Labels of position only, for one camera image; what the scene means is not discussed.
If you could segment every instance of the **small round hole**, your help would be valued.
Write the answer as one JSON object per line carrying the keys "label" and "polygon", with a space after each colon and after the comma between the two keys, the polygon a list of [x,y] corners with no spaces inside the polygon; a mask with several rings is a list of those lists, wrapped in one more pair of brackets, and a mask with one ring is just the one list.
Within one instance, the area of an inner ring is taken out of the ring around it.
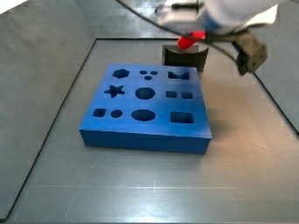
{"label": "small round hole", "polygon": [[112,116],[113,118],[119,118],[121,115],[123,115],[123,112],[121,112],[121,110],[119,110],[119,109],[116,109],[116,110],[113,110],[113,111],[111,112],[111,116]]}

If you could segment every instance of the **circular hole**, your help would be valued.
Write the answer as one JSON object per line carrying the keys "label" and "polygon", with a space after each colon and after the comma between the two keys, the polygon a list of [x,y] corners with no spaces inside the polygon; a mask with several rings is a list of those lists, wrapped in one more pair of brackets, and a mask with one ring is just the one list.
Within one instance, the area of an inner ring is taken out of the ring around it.
{"label": "circular hole", "polygon": [[149,80],[152,79],[152,77],[151,77],[151,76],[145,76],[144,79],[145,79],[147,81],[149,81]]}
{"label": "circular hole", "polygon": [[148,122],[155,119],[155,112],[148,109],[139,109],[131,115],[139,122]]}
{"label": "circular hole", "polygon": [[141,100],[149,100],[155,97],[155,91],[149,87],[140,87],[135,91],[135,96]]}
{"label": "circular hole", "polygon": [[119,109],[116,109],[116,110],[113,110],[113,111],[111,112],[111,116],[112,116],[113,118],[119,118],[121,115],[123,115],[123,112],[121,112],[121,110],[119,110]]}

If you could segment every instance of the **star-shaped hole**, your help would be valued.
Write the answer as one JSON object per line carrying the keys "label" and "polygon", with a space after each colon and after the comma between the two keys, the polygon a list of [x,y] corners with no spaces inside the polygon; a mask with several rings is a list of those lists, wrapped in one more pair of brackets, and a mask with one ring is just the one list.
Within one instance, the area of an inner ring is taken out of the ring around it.
{"label": "star-shaped hole", "polygon": [[117,95],[123,95],[125,92],[123,91],[124,86],[120,87],[115,87],[115,86],[109,86],[109,89],[104,92],[105,94],[111,95],[111,98],[115,98]]}

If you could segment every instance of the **hexagonal hole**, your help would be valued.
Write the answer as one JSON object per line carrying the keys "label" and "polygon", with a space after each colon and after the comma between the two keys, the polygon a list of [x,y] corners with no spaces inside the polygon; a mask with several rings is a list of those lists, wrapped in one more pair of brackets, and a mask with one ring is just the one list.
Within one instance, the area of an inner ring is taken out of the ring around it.
{"label": "hexagonal hole", "polygon": [[119,69],[113,72],[112,76],[119,79],[124,79],[128,76],[129,72],[125,69]]}

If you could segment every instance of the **white robot body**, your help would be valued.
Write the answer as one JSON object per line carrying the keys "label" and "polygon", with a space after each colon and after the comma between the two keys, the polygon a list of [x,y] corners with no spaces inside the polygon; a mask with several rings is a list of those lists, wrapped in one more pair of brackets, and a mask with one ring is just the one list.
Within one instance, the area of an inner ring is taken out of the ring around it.
{"label": "white robot body", "polygon": [[[172,4],[204,4],[199,10],[173,10]],[[276,5],[283,0],[168,0],[159,11],[157,22],[177,32],[204,30],[204,15],[209,15],[223,34],[251,25],[271,25],[276,21]]]}

